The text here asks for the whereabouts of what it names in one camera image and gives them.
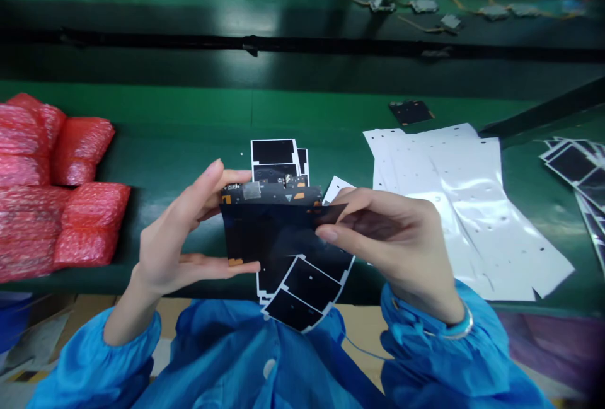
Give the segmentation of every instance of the red bubble wrap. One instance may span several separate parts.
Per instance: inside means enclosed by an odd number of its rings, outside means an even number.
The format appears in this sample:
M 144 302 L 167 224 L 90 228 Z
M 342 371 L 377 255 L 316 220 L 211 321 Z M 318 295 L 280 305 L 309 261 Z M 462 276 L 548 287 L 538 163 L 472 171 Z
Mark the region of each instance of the red bubble wrap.
M 82 185 L 95 180 L 115 131 L 107 119 L 68 118 L 52 155 L 51 180 L 56 185 Z
M 0 283 L 50 275 L 57 239 L 0 242 Z
M 49 150 L 52 151 L 55 143 L 57 142 L 57 138 L 59 137 L 61 127 L 63 127 L 63 123 L 67 118 L 65 113 L 59 110 L 57 107 L 42 103 L 35 97 L 32 97 L 26 93 L 17 94 L 12 99 L 7 100 L 6 103 L 9 105 L 18 105 L 19 107 L 29 108 L 33 111 L 38 111 L 44 129 L 47 133 Z
M 49 153 L 39 112 L 0 104 L 0 154 L 39 155 Z
M 63 228 L 96 228 L 119 231 L 130 187 L 108 182 L 91 182 L 74 190 L 61 224 Z
M 61 187 L 0 187 L 0 212 L 45 211 L 60 221 L 72 193 Z
M 55 247 L 54 268 L 109 265 L 117 243 L 116 231 L 65 229 Z
M 71 191 L 0 187 L 0 283 L 48 275 Z
M 50 185 L 48 157 L 0 154 L 0 187 Z
M 130 187 L 119 183 L 91 182 L 75 189 L 63 212 L 55 268 L 110 264 L 129 195 Z
M 50 185 L 48 139 L 38 110 L 0 104 L 1 185 Z

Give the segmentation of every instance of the fingernail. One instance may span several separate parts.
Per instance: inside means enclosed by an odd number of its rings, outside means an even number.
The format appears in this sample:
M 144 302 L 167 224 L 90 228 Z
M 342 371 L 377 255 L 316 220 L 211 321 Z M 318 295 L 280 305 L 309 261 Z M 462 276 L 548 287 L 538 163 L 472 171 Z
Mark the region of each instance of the fingernail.
M 211 175 L 219 169 L 220 165 L 221 165 L 221 159 L 216 159 L 208 166 L 208 168 L 206 168 L 204 173 L 206 173 L 207 175 Z
M 338 239 L 338 234 L 332 228 L 318 228 L 315 234 L 326 242 L 335 242 Z

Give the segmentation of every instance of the bracelet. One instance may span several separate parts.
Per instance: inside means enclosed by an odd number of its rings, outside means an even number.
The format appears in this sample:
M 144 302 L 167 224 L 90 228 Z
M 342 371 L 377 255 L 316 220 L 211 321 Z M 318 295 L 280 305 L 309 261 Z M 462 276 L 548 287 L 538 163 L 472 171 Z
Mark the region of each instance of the bracelet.
M 466 302 L 462 301 L 462 303 L 464 304 L 465 311 L 464 319 L 462 320 L 462 322 L 460 322 L 460 324 L 452 327 L 451 329 L 448 329 L 452 331 L 449 335 L 440 335 L 441 338 L 445 338 L 446 340 L 460 340 L 466 335 L 468 335 L 473 329 L 473 325 L 475 324 L 475 322 L 473 321 L 473 313 L 468 308 Z M 425 335 L 428 335 L 430 337 L 437 336 L 434 333 L 429 332 L 428 330 L 425 330 L 424 333 Z

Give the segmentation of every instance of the finger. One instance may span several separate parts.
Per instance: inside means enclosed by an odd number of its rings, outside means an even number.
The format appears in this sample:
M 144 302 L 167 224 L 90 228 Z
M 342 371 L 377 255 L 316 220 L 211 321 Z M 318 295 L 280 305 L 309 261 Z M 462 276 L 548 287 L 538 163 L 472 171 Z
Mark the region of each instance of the finger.
M 232 183 L 246 183 L 252 179 L 250 170 L 224 170 L 219 183 L 214 187 L 216 192 L 220 192 L 223 187 Z
M 199 212 L 214 192 L 214 187 L 219 183 L 223 174 L 224 166 L 221 159 L 215 160 L 197 178 L 197 180 L 185 189 L 171 206 L 168 215 L 171 221 L 179 226 L 197 220 Z
M 254 274 L 260 271 L 258 261 L 229 266 L 227 258 L 213 258 L 201 253 L 189 253 L 180 257 L 179 286 L 200 280 L 229 279 L 239 274 Z
M 221 190 L 230 184 L 246 183 L 252 179 L 252 171 L 250 170 L 224 170 L 221 180 L 214 187 L 214 193 L 206 200 L 204 206 L 200 209 L 198 218 L 204 216 L 208 210 L 218 207 L 221 203 Z
M 377 266 L 386 263 L 388 254 L 384 243 L 365 237 L 352 229 L 339 225 L 321 225 L 315 230 L 315 234 L 364 261 Z
M 353 190 L 355 190 L 355 187 L 341 188 L 340 191 L 338 192 L 338 195 L 336 195 L 336 197 L 332 200 L 332 202 L 330 204 L 342 204 L 342 203 L 337 202 L 338 199 L 342 198 L 344 195 L 352 192 Z
M 332 202 L 331 205 L 347 204 L 338 221 L 364 209 L 396 219 L 419 217 L 426 212 L 427 204 L 431 204 L 426 200 L 407 198 L 395 193 L 379 192 L 369 188 L 356 188 L 342 196 L 339 195 L 337 199 L 338 203 Z
M 254 261 L 251 263 L 229 266 L 229 273 L 231 275 L 227 278 L 231 278 L 239 274 L 257 274 L 258 272 L 260 272 L 260 262 Z
M 197 223 L 200 224 L 203 221 L 208 220 L 209 218 L 214 217 L 215 215 L 218 215 L 221 213 L 221 208 L 220 207 L 213 207 L 210 210 L 207 210 L 204 212 L 204 214 L 197 219 Z

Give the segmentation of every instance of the person's left hand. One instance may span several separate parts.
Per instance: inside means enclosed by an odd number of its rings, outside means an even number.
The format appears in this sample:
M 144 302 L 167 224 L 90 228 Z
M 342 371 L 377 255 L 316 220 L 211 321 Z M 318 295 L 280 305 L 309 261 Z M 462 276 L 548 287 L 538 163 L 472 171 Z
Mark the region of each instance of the person's left hand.
M 221 189 L 228 184 L 246 183 L 251 177 L 251 171 L 225 170 L 220 159 L 213 162 L 156 221 L 143 229 L 139 263 L 132 278 L 159 297 L 200 280 L 258 272 L 258 262 L 230 267 L 227 258 L 182 254 L 187 235 L 220 212 Z

